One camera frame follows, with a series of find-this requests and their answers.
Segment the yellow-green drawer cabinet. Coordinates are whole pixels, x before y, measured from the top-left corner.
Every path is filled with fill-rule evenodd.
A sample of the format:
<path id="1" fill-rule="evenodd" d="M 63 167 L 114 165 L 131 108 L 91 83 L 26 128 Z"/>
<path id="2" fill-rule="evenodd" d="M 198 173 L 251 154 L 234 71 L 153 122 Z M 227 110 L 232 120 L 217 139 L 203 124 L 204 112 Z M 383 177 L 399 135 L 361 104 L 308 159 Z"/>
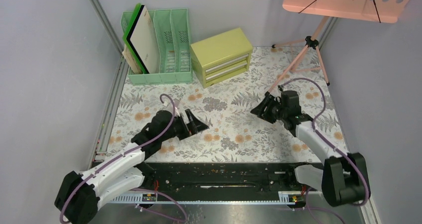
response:
<path id="1" fill-rule="evenodd" d="M 192 69 L 204 88 L 249 70 L 253 47 L 241 28 L 190 45 Z"/>

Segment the white perforated board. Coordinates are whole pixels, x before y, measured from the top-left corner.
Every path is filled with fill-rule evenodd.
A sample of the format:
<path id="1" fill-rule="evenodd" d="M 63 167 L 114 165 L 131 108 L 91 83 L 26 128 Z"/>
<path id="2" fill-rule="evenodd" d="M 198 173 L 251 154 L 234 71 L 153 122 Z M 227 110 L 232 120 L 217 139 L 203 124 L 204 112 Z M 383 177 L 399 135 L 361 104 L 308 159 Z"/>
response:
<path id="1" fill-rule="evenodd" d="M 149 74 L 159 72 L 160 53 L 157 44 L 156 32 L 146 6 L 141 12 L 134 34 L 131 38 L 136 51 L 144 62 Z"/>

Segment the green clip file folder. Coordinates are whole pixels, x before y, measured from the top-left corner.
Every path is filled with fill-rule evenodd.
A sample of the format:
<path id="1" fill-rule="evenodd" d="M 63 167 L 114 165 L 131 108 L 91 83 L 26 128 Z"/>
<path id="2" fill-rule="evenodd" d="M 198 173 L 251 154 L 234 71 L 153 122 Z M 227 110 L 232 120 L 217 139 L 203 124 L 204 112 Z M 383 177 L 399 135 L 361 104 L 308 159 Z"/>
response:
<path id="1" fill-rule="evenodd" d="M 141 3 L 138 3 L 135 5 L 134 10 L 132 11 L 131 15 L 128 16 L 128 20 L 126 21 L 126 28 L 123 33 L 123 40 L 125 42 L 125 45 L 128 47 L 135 64 L 138 66 L 138 69 L 141 71 L 142 74 L 149 74 L 148 69 L 146 68 L 144 62 L 140 58 L 138 52 L 136 51 L 136 48 L 131 41 L 131 38 L 134 34 L 135 27 L 138 23 L 139 17 L 141 15 L 141 12 L 144 9 L 144 5 Z"/>

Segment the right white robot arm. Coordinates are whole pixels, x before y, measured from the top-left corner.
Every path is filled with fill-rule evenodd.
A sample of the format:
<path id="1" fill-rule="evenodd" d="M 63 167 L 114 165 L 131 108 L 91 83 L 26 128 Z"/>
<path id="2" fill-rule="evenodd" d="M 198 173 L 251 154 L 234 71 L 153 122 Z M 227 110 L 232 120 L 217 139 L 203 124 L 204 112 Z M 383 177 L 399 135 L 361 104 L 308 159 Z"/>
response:
<path id="1" fill-rule="evenodd" d="M 321 191 L 325 200 L 337 207 L 364 205 L 371 196 L 366 160 L 360 153 L 346 153 L 325 138 L 314 119 L 302 112 L 298 93 L 282 91 L 279 97 L 266 92 L 251 113 L 269 123 L 281 121 L 284 128 L 311 149 L 323 168 L 310 164 L 294 168 L 285 177 L 288 188 L 298 190 L 304 184 Z"/>

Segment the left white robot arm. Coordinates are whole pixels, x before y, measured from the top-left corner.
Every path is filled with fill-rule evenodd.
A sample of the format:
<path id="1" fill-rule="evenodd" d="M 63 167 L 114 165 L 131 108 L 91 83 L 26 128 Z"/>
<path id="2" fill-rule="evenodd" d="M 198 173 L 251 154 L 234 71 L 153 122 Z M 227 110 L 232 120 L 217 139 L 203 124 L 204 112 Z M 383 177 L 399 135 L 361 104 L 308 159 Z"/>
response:
<path id="1" fill-rule="evenodd" d="M 68 173 L 54 202 L 60 223 L 87 224 L 115 197 L 138 187 L 150 189 L 153 174 L 136 166 L 160 150 L 164 141 L 183 140 L 209 128 L 189 109 L 185 113 L 187 120 L 178 111 L 158 111 L 122 151 L 87 171 Z"/>

